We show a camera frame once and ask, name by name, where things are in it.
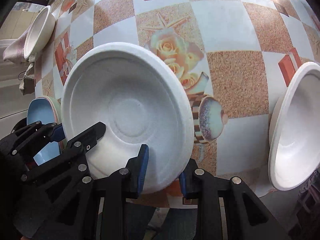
bowl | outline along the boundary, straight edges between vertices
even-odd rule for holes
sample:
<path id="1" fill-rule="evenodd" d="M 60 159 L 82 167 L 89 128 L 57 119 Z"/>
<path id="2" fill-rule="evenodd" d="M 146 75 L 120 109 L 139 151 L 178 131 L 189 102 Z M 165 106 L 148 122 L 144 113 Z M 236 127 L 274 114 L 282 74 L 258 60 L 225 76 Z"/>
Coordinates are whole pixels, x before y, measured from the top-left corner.
<path id="1" fill-rule="evenodd" d="M 27 125 L 37 121 L 41 121 L 43 124 L 61 123 L 60 103 L 47 96 L 32 100 L 28 108 Z M 58 156 L 62 146 L 63 144 L 57 142 L 48 143 L 33 159 L 38 165 L 41 165 Z"/>
<path id="2" fill-rule="evenodd" d="M 320 163 L 320 66 L 303 64 L 274 108 L 269 129 L 269 178 L 279 190 L 304 182 Z"/>
<path id="3" fill-rule="evenodd" d="M 25 59 L 41 51 L 51 37 L 56 20 L 50 9 L 50 5 L 44 7 L 32 23 L 24 43 L 23 56 Z"/>
<path id="4" fill-rule="evenodd" d="M 161 190 L 184 170 L 194 128 L 188 97 L 170 68 L 149 50 L 100 45 L 72 68 L 61 99 L 67 140 L 97 122 L 105 135 L 87 152 L 93 178 L 109 176 L 149 146 L 143 193 Z"/>

starfish print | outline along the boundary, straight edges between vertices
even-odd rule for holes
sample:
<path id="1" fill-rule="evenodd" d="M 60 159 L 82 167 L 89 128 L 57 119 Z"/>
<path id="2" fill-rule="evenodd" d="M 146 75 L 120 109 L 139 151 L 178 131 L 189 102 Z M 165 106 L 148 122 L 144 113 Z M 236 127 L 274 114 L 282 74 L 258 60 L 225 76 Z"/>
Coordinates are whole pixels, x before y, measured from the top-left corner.
<path id="1" fill-rule="evenodd" d="M 80 0 L 79 3 L 77 4 L 77 7 L 75 9 L 75 14 L 78 14 L 82 7 L 88 6 L 88 0 Z"/>
<path id="2" fill-rule="evenodd" d="M 185 23 L 188 17 L 181 17 L 181 18 L 174 20 L 174 21 L 171 21 L 169 23 L 167 23 L 164 20 L 164 18 L 162 17 L 162 15 L 160 13 L 157 13 L 157 18 L 158 18 L 158 22 L 159 22 L 160 26 L 143 27 L 143 29 L 147 30 L 147 31 L 154 31 L 155 32 L 155 31 L 163 30 L 163 29 L 170 28 L 170 27 L 175 28 L 178 25 Z"/>
<path id="3" fill-rule="evenodd" d="M 46 80 L 46 84 L 43 86 L 44 91 L 46 96 L 50 96 L 51 95 L 51 85 L 52 85 L 52 80 L 49 82 L 49 80 Z"/>
<path id="4" fill-rule="evenodd" d="M 320 41 L 313 34 L 309 35 L 309 37 L 310 37 L 313 45 L 315 46 L 316 55 L 318 55 L 319 51 L 320 51 L 320 46 L 319 46 L 320 45 Z"/>

silver bolt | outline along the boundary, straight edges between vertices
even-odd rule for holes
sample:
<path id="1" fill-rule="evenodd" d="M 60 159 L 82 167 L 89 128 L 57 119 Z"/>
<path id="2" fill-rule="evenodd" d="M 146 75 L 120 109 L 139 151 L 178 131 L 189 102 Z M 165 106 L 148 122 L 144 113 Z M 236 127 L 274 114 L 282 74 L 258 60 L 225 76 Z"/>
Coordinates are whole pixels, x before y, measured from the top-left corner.
<path id="1" fill-rule="evenodd" d="M 26 176 L 26 174 L 23 174 L 23 175 L 21 176 L 21 180 L 22 180 L 22 181 L 26 181 L 27 178 L 28 178 L 28 177 Z"/>
<path id="2" fill-rule="evenodd" d="M 203 174 L 204 174 L 204 170 L 203 170 L 203 169 L 196 169 L 196 170 L 195 170 L 195 174 L 197 174 L 197 175 L 203 175 Z"/>
<path id="3" fill-rule="evenodd" d="M 125 175 L 125 174 L 127 174 L 128 172 L 129 172 L 129 170 L 128 170 L 127 168 L 122 168 L 122 169 L 119 170 L 119 173 L 120 173 L 121 175 Z"/>
<path id="4" fill-rule="evenodd" d="M 241 183 L 241 179 L 240 179 L 239 177 L 233 177 L 233 178 L 232 178 L 232 182 L 233 182 L 234 184 L 240 184 L 240 183 Z"/>
<path id="5" fill-rule="evenodd" d="M 78 170 L 79 171 L 85 171 L 87 169 L 87 165 L 85 165 L 85 164 L 79 164 L 79 166 L 78 166 Z"/>
<path id="6" fill-rule="evenodd" d="M 74 143 L 74 146 L 76 146 L 76 147 L 81 146 L 81 142 L 75 142 L 75 143 Z"/>
<path id="7" fill-rule="evenodd" d="M 91 177 L 85 176 L 85 177 L 82 179 L 82 182 L 83 182 L 83 183 L 89 183 L 91 180 L 92 180 Z"/>

patterned tablecloth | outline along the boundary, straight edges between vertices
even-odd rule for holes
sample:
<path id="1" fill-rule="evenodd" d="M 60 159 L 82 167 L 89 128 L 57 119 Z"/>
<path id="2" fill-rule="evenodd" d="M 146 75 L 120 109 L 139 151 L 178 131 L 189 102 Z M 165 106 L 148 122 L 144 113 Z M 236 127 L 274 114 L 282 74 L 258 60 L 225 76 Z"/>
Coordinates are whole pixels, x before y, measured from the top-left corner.
<path id="1" fill-rule="evenodd" d="M 56 26 L 36 63 L 37 97 L 60 99 L 70 69 L 96 46 L 144 46 L 188 94 L 198 166 L 221 178 L 240 176 L 258 196 L 274 190 L 272 111 L 294 66 L 320 62 L 320 22 L 305 0 L 53 0 L 51 6 Z M 136 202 L 195 207 L 182 199 L 178 181 Z"/>

